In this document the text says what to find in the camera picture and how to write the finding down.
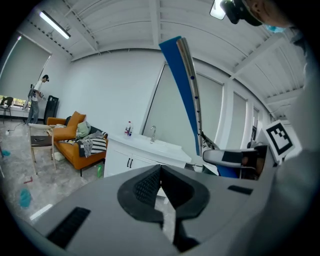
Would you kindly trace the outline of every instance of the floor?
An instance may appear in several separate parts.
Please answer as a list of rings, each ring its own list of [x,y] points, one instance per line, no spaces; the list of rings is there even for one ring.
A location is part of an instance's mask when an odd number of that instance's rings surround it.
[[[9,151],[10,156],[0,156],[0,165],[4,178],[0,174],[0,190],[5,198],[11,212],[29,224],[33,225],[38,219],[30,217],[47,205],[55,205],[71,193],[97,180],[98,165],[84,168],[82,177],[72,164],[64,159],[56,161],[54,168],[51,160],[50,150],[36,150],[36,168],[38,175],[35,175],[30,146],[28,141],[28,126],[22,120],[6,120],[0,122],[0,145],[2,151]],[[34,130],[33,135],[45,135],[42,130]],[[32,182],[24,184],[32,177]],[[22,189],[28,189],[31,194],[31,202],[28,208],[20,206],[20,193]],[[170,202],[163,197],[157,197],[155,209],[163,212],[163,232],[170,241],[173,241],[175,232],[176,212]]]

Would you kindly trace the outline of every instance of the striped blanket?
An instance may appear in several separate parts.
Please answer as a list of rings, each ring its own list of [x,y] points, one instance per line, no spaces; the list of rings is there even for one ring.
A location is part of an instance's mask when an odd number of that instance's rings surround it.
[[[106,140],[104,138],[80,139],[76,142],[79,145],[79,156],[90,157],[91,155],[107,151]]]

